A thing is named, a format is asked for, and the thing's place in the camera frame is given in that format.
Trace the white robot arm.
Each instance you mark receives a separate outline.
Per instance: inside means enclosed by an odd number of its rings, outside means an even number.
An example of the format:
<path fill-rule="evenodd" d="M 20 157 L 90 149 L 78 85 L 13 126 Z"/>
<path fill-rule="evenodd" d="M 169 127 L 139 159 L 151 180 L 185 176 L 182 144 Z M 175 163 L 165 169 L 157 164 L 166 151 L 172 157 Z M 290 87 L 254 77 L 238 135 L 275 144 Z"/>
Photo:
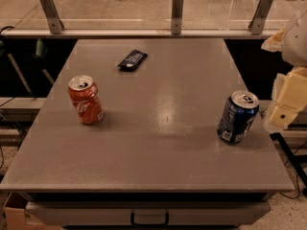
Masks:
<path fill-rule="evenodd" d="M 269 132 L 286 129 L 307 106 L 307 5 L 301 7 L 285 28 L 269 37 L 261 46 L 280 52 L 293 65 L 286 75 L 277 74 L 273 82 L 264 128 Z"/>

